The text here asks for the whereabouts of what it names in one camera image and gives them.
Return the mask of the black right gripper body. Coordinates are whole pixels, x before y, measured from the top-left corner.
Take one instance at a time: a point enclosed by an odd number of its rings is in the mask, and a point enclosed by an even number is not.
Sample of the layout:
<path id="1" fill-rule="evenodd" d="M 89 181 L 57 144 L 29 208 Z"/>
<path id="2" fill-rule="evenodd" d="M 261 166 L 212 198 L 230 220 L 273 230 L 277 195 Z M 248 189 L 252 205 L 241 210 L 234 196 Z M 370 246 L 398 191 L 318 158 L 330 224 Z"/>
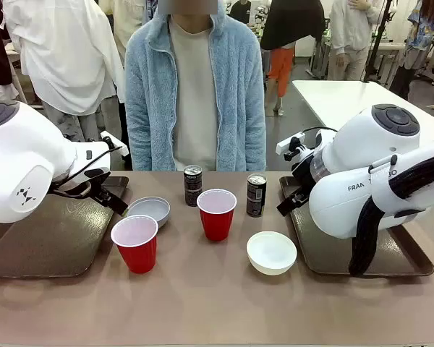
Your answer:
<path id="1" fill-rule="evenodd" d="M 293 203 L 295 208 L 303 206 L 310 197 L 315 180 L 310 173 L 310 163 L 298 163 L 292 167 L 292 176 L 298 183 L 298 188 L 293 193 Z"/>

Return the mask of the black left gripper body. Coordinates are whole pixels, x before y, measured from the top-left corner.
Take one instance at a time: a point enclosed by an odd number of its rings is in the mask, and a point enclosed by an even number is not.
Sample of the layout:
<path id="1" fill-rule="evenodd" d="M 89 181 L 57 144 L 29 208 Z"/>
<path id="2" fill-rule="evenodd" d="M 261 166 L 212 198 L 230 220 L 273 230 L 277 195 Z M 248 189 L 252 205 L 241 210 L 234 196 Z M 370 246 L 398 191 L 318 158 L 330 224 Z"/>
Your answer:
<path id="1" fill-rule="evenodd" d="M 103 187 L 104 181 L 110 174 L 111 172 L 107 168 L 94 168 L 84 171 L 83 176 L 87 178 L 87 180 L 84 183 L 84 189 L 81 193 L 82 198 L 91 198 L 98 203 L 110 202 L 112 194 Z"/>

